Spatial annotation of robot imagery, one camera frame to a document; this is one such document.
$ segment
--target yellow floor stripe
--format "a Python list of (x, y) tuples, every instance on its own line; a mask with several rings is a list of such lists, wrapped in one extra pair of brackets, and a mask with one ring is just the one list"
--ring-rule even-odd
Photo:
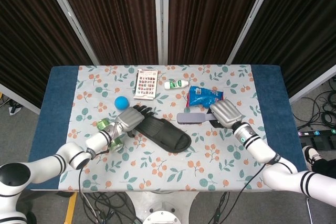
[(72, 218), (74, 216), (73, 212), (75, 210), (75, 204), (76, 204), (76, 197), (77, 197), (77, 193), (74, 193), (69, 199), (68, 211), (67, 211), (67, 216), (65, 218), (64, 224), (72, 223)]

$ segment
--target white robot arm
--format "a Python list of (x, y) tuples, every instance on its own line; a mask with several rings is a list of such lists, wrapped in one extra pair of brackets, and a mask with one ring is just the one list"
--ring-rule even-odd
[(76, 143), (66, 143), (55, 155), (31, 163), (10, 163), (0, 167), (0, 223), (26, 224), (26, 217), (16, 211), (21, 192), (30, 183), (42, 183), (63, 173), (69, 164), (82, 169), (105, 146), (121, 132), (134, 129), (151, 108), (145, 106), (128, 108), (103, 130), (86, 141), (86, 150)]
[(260, 163), (269, 164), (263, 171), (265, 185), (275, 190), (303, 193), (336, 207), (336, 179), (314, 172), (297, 171), (294, 164), (273, 151), (245, 122), (236, 107), (227, 99), (210, 106), (212, 113)]

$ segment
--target green glass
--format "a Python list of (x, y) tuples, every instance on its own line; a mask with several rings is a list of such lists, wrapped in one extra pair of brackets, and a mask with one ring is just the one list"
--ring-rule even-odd
[[(111, 124), (110, 119), (108, 118), (104, 118), (102, 120), (100, 120), (97, 123), (97, 128), (101, 131), (104, 130), (108, 125)], [(109, 144), (109, 149), (112, 152), (117, 152), (120, 149), (122, 149), (124, 147), (124, 143), (120, 140), (119, 137), (117, 137), (116, 139), (114, 139), (110, 144)]]

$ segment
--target small blue ball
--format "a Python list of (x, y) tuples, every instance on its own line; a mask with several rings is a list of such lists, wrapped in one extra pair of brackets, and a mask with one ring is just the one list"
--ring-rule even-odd
[(117, 97), (114, 101), (114, 106), (118, 110), (125, 110), (129, 107), (130, 103), (128, 102), (126, 97)]

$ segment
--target gray brush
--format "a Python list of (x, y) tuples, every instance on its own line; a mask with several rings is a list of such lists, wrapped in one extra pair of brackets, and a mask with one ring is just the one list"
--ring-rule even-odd
[(204, 113), (178, 113), (176, 119), (178, 124), (199, 124), (205, 121), (217, 120), (213, 114)]

